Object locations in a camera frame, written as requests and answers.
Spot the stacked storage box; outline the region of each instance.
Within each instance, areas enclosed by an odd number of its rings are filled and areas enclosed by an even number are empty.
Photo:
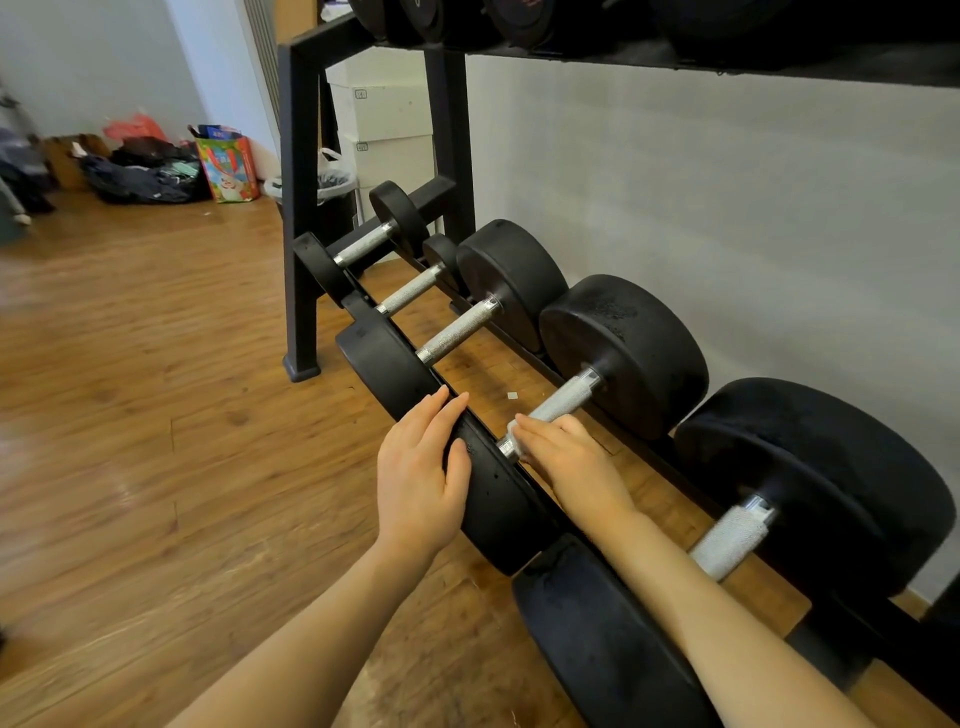
[[[373,187],[392,180],[412,192],[434,176],[423,53],[370,48],[328,68],[326,78],[341,152],[357,171],[361,220],[370,220]]]

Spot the forearm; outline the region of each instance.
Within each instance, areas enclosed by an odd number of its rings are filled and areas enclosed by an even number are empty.
[[[729,728],[870,725],[646,516],[623,514],[596,531],[590,538],[684,653]]]
[[[378,544],[171,725],[325,726],[428,565]]]

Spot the hand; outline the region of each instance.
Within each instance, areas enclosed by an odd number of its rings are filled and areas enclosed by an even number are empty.
[[[567,515],[593,541],[624,513],[633,499],[610,457],[573,415],[546,423],[516,416],[514,436],[530,463],[553,487]]]
[[[376,458],[377,543],[424,572],[460,530],[467,503],[467,445],[460,439],[453,443],[446,473],[444,448],[469,394],[447,402],[448,397],[444,386],[423,398],[387,433]]]

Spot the person's left hand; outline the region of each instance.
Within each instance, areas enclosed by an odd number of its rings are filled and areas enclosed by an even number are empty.
[[[441,387],[425,397],[387,433],[376,458],[377,542],[426,570],[456,536],[464,520],[470,457],[457,439],[444,473],[444,448],[469,394],[446,401]]]

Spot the person's left arm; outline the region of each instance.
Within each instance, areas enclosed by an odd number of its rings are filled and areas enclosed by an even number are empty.
[[[397,607],[464,517],[470,460],[444,448],[468,396],[425,398],[377,456],[376,543],[337,583],[201,695],[171,726],[327,726]]]

